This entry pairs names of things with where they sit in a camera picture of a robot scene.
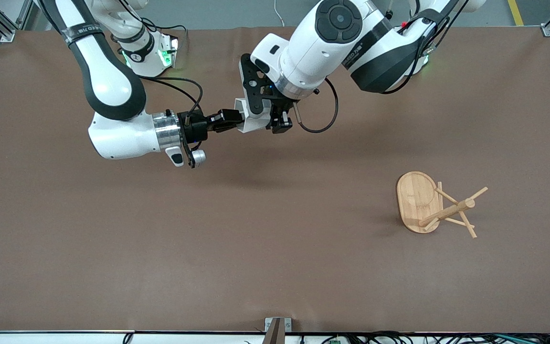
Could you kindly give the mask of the white faceted cup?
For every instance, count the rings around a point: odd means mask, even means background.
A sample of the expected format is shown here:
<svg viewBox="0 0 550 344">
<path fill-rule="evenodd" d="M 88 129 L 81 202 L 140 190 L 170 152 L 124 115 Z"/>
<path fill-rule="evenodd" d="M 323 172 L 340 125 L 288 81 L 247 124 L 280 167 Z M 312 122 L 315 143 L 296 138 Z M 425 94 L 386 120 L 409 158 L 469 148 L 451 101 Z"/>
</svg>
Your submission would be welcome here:
<svg viewBox="0 0 550 344">
<path fill-rule="evenodd" d="M 272 102 L 270 100 L 262 100 L 263 109 L 258 111 L 258 114 L 252 112 L 253 107 L 249 104 L 246 98 L 236 98 L 234 109 L 242 115 L 243 122 L 236 125 L 236 128 L 241 133 L 248 133 L 256 130 L 264 130 L 271 121 L 270 111 Z"/>
</svg>

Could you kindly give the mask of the brown table cover sheet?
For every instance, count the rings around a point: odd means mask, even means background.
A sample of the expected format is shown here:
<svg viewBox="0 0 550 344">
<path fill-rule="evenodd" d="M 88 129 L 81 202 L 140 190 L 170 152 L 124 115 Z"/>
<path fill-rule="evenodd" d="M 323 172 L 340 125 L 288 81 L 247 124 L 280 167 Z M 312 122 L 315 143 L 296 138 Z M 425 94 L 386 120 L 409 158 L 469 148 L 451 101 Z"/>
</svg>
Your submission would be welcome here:
<svg viewBox="0 0 550 344">
<path fill-rule="evenodd" d="M 55 32 L 0 46 L 0 331 L 550 332 L 550 38 L 453 28 L 389 95 L 344 68 L 336 124 L 211 134 L 199 168 L 96 153 Z M 475 226 L 417 234 L 419 171 Z"/>
</svg>

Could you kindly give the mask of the wooden cup rack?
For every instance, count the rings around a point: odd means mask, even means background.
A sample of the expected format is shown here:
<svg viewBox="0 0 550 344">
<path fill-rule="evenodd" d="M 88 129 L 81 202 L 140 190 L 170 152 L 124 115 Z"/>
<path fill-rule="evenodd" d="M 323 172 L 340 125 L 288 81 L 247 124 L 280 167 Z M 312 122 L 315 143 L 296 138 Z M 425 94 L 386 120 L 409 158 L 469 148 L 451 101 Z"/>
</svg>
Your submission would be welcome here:
<svg viewBox="0 0 550 344">
<path fill-rule="evenodd" d="M 441 182 L 435 182 L 424 172 L 413 171 L 397 181 L 396 194 L 403 225 L 417 234 L 429 234 L 441 222 L 464 226 L 472 238 L 477 238 L 475 226 L 465 211 L 476 206 L 476 198 L 488 191 L 487 187 L 461 201 L 445 193 Z"/>
</svg>

